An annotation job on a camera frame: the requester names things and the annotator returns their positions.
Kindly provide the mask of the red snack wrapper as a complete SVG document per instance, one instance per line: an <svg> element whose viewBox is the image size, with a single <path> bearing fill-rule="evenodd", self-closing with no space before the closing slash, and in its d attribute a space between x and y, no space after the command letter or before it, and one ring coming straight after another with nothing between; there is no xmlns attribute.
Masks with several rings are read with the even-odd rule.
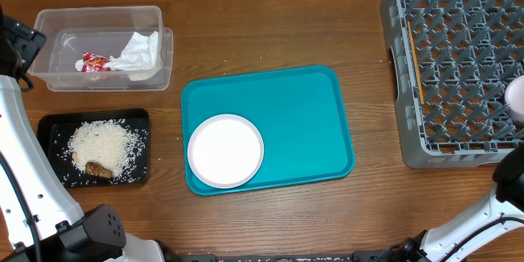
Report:
<svg viewBox="0 0 524 262"><path fill-rule="evenodd" d="M82 72L102 72L111 71L107 65L111 60L107 57L100 56L91 52L85 52L82 60Z"/></svg>

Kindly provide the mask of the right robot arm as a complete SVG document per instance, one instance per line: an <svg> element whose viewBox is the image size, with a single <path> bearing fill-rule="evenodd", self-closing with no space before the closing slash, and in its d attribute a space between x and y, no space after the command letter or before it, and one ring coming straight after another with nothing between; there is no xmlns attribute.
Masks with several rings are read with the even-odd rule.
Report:
<svg viewBox="0 0 524 262"><path fill-rule="evenodd" d="M523 226L523 148L497 165L492 188L447 224L385 251L381 261L463 261L497 237Z"/></svg>

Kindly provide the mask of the white round plate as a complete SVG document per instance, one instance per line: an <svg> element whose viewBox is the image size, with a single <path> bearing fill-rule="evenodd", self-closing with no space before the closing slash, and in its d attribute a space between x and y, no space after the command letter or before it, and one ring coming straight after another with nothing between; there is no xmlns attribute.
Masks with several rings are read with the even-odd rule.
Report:
<svg viewBox="0 0 524 262"><path fill-rule="evenodd" d="M204 184L229 189L251 180L264 159L260 131L248 119L215 115L199 124L187 145L192 172Z"/></svg>

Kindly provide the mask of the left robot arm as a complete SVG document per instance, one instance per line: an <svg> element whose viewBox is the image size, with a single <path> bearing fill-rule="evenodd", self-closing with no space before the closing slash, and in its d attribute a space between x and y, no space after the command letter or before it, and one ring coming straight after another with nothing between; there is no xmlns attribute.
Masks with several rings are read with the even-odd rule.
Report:
<svg viewBox="0 0 524 262"><path fill-rule="evenodd" d="M21 80L45 36L1 17L1 212L9 261L168 261L168 249L125 232L109 205L88 212L65 190L31 128Z"/></svg>

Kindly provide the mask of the wooden chopstick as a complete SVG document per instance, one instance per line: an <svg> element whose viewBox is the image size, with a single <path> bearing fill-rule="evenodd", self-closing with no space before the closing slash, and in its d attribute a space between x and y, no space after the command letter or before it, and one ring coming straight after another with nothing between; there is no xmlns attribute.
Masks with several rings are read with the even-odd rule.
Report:
<svg viewBox="0 0 524 262"><path fill-rule="evenodd" d="M413 67L414 67L415 77L417 81L418 97L419 97L421 106L424 106L425 99L424 99L423 90L422 90L422 80L421 80L420 70L418 68L418 59L417 59L417 53L416 53L416 49L414 45L413 31L411 27L411 22L409 20L407 20L407 29L408 29L408 34L409 34L410 49L411 49L412 58L413 58Z"/></svg>

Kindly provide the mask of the white rice pile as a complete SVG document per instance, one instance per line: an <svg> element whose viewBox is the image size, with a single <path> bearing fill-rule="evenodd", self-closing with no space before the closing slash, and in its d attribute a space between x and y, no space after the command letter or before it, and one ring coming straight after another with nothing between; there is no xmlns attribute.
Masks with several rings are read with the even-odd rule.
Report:
<svg viewBox="0 0 524 262"><path fill-rule="evenodd" d="M110 121L82 124L68 147L73 152L74 164L81 171L85 172L87 162L94 161L110 169L114 177L130 163L129 154L137 144L135 135Z"/></svg>

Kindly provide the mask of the brown food piece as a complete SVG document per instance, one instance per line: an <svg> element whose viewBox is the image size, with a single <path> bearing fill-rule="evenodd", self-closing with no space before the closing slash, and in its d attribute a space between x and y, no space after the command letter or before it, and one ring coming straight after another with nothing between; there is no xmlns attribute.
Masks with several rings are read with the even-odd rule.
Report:
<svg viewBox="0 0 524 262"><path fill-rule="evenodd" d="M110 169L107 169L103 165L97 162L94 162L94 161L89 161L86 163L85 172L89 175L92 175L98 178L109 179L113 177L113 173Z"/></svg>

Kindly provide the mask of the small white napkin piece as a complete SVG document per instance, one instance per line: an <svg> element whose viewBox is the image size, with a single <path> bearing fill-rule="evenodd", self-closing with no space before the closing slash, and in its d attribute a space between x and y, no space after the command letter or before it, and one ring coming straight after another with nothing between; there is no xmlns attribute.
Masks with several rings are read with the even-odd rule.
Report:
<svg viewBox="0 0 524 262"><path fill-rule="evenodd" d="M75 69L78 71L78 72L82 72L83 71L83 68L84 68L84 61L83 60L77 60L75 62Z"/></svg>

